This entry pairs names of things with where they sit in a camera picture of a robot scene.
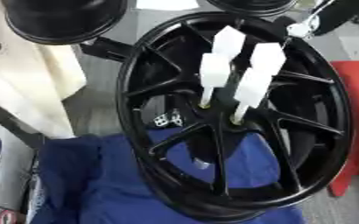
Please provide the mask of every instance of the white plug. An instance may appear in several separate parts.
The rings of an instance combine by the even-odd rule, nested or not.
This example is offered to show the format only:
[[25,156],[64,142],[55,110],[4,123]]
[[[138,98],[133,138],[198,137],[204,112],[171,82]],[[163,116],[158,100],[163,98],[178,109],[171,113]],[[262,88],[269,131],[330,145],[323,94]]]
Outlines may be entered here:
[[285,64],[286,56],[279,43],[257,44],[250,64],[259,74],[277,75]]
[[244,33],[226,26],[215,35],[212,53],[223,54],[233,60],[242,51],[245,39]]
[[272,82],[272,76],[258,73],[248,68],[243,75],[234,98],[239,105],[232,117],[234,124],[240,124],[249,107],[257,108],[268,91]]
[[230,76],[230,61],[225,55],[204,53],[202,55],[200,77],[204,91],[200,107],[208,108],[215,88],[222,88]]

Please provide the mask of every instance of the white foam block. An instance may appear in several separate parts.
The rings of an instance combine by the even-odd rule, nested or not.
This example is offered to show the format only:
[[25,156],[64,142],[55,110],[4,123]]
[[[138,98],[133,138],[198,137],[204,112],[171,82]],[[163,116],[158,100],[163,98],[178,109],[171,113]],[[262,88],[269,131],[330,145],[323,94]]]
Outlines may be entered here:
[[245,39],[244,33],[226,26],[215,35],[212,53],[224,54],[233,60],[242,51]]
[[200,67],[201,85],[206,88],[222,88],[230,76],[230,62],[218,53],[204,53]]
[[260,74],[277,75],[285,64],[286,56],[279,43],[257,44],[250,64]]
[[268,91],[272,82],[272,76],[257,73],[254,69],[248,68],[243,75],[235,99],[242,104],[257,108]]

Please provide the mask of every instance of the white cloth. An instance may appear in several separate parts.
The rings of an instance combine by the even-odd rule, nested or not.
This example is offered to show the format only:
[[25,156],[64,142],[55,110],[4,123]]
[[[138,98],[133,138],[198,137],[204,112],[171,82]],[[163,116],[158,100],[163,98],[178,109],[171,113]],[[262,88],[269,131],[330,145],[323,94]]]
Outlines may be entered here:
[[36,45],[8,27],[0,6],[0,107],[51,138],[74,137],[61,100],[86,85],[71,46]]
[[185,11],[199,8],[196,0],[137,0],[136,7],[142,10]]

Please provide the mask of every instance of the black wheel rim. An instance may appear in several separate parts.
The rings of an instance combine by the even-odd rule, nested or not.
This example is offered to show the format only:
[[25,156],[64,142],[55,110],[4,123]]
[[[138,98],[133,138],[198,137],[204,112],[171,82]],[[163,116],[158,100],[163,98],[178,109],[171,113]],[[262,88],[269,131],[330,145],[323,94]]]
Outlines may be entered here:
[[[127,0],[117,0],[114,2],[109,9],[109,16],[105,17],[104,19],[97,19],[96,17],[92,17],[91,21],[84,21],[80,22],[78,24],[74,24],[72,26],[67,27],[64,29],[64,27],[57,27],[59,20],[53,19],[51,21],[50,17],[47,18],[47,21],[42,20],[39,16],[39,13],[32,14],[34,17],[39,18],[33,19],[31,17],[26,17],[24,21],[23,19],[20,19],[20,15],[24,15],[26,13],[23,13],[22,11],[16,11],[12,9],[11,6],[5,5],[5,8],[8,10],[6,14],[6,21],[8,26],[20,37],[23,39],[27,39],[31,42],[38,43],[41,45],[72,45],[72,44],[80,44],[83,41],[90,40],[93,38],[96,38],[100,35],[102,35],[104,32],[107,32],[110,30],[114,25],[116,25],[121,18],[123,18],[123,15],[126,12],[126,8],[128,5]],[[71,18],[76,20],[79,18],[79,20],[85,19],[85,15],[78,14],[78,11],[80,9],[76,10],[75,13],[73,11],[69,11],[66,15],[72,15]],[[96,13],[97,17],[102,16],[99,12]],[[15,23],[13,20],[16,20],[20,23],[20,20],[23,21],[25,24],[18,24]],[[42,27],[45,27],[45,25],[50,25],[49,28],[46,27],[46,29],[43,30],[31,30],[31,29],[25,29],[26,27],[29,27],[29,23],[34,24],[34,26],[40,25]]]
[[[294,39],[285,48],[288,61],[284,69],[274,78],[262,105],[250,110],[241,126],[229,121],[235,103],[221,105],[223,99],[219,96],[209,112],[200,111],[197,101],[201,86],[195,74],[202,53],[210,51],[212,36],[226,25],[246,33],[244,49],[250,49],[233,61],[235,71],[229,82],[233,85],[240,77],[236,74],[242,74],[249,66],[244,61],[248,61],[257,42],[285,42],[274,25],[262,19],[226,12],[187,15],[168,21],[141,38],[123,64],[117,82],[120,121],[148,186],[168,206],[202,221],[242,221],[268,208],[284,207],[308,198],[337,175],[346,161],[352,139],[350,107],[341,80],[327,61],[300,39]],[[178,56],[180,53],[175,49],[192,53]],[[198,62],[188,61],[184,66],[182,60],[186,58]],[[156,72],[158,79],[146,79],[147,71]],[[232,89],[228,85],[222,95],[230,95]],[[185,105],[181,113],[186,114],[187,120],[187,126],[179,134],[158,144],[148,137],[140,112],[142,105],[156,95],[174,97]],[[289,130],[290,154],[281,128]],[[192,151],[188,145],[198,158],[217,164],[218,175],[212,185],[190,177],[165,159],[171,146],[199,130],[216,137],[207,141],[216,148],[216,153],[209,157]],[[229,189],[223,161],[236,147],[227,147],[227,142],[235,142],[250,132],[262,135],[270,145],[280,166],[280,178],[277,183],[258,188]]]
[[208,0],[214,6],[246,16],[270,17],[290,10],[298,0]]

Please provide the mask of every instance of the blue towel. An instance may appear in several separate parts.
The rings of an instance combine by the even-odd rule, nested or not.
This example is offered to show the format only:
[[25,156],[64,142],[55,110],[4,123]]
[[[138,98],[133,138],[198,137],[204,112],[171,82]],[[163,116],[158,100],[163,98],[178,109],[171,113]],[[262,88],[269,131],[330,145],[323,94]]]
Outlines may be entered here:
[[[175,131],[153,131],[150,135],[159,141]],[[199,179],[213,179],[214,166],[195,168],[184,144],[171,148],[168,158]],[[278,179],[278,164],[258,135],[244,138],[226,166],[230,187],[263,186]],[[47,199],[32,224],[200,223],[165,206],[149,191],[122,135],[49,141],[39,153],[39,176]],[[291,206],[270,210],[244,223],[304,221],[300,210]]]

